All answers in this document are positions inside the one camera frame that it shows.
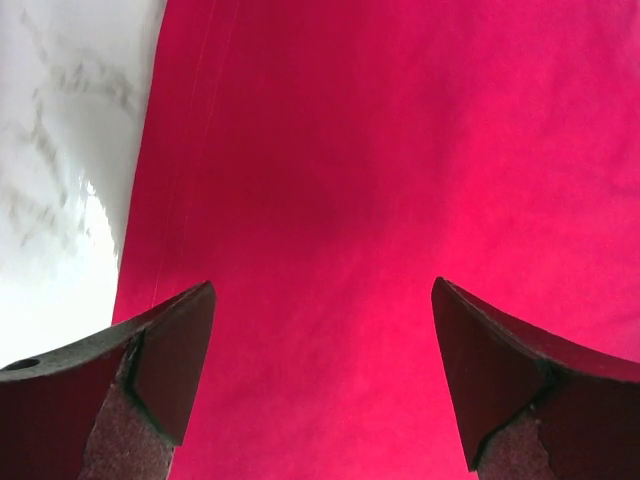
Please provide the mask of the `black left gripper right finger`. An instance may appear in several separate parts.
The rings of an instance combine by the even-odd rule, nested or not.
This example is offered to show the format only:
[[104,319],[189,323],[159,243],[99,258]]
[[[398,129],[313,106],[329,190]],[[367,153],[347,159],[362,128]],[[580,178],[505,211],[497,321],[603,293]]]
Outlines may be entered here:
[[638,479],[638,363],[521,321],[443,278],[431,299],[470,471]]

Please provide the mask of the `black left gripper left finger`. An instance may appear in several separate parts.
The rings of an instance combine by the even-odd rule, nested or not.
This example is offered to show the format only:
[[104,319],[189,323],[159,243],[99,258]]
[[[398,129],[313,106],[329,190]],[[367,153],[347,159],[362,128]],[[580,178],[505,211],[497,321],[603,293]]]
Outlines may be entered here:
[[212,332],[203,282],[147,312],[1,370],[4,479],[166,479]]

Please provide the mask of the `red t shirt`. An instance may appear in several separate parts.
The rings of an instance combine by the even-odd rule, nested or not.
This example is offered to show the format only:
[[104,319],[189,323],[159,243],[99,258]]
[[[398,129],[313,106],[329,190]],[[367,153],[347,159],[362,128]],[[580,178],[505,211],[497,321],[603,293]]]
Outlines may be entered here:
[[445,277],[639,356],[635,1],[171,1],[115,318],[202,281],[175,479],[463,479]]

